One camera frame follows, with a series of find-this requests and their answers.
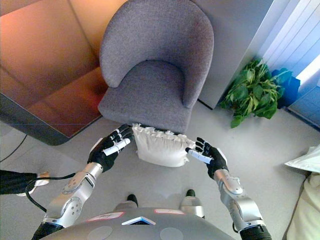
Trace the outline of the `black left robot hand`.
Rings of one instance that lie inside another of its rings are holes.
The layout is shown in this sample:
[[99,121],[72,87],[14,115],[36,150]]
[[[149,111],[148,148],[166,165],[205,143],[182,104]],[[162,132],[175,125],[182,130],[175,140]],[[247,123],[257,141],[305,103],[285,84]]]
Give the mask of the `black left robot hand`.
[[[104,150],[113,148],[119,142],[126,140],[127,143],[113,152],[112,154],[106,154]],[[102,172],[108,171],[114,165],[119,153],[133,140],[133,130],[127,125],[123,124],[119,128],[116,128],[110,135],[98,140],[93,148],[90,150],[87,163],[98,163],[102,166]]]

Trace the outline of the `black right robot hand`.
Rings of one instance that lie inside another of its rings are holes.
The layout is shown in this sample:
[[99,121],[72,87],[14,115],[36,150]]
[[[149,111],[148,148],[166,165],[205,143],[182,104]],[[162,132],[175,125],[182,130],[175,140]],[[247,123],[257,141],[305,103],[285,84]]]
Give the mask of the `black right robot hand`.
[[187,147],[185,151],[188,155],[206,164],[207,173],[212,179],[214,179],[214,173],[217,170],[229,170],[227,159],[220,149],[213,147],[208,141],[200,137],[196,139],[195,149]]

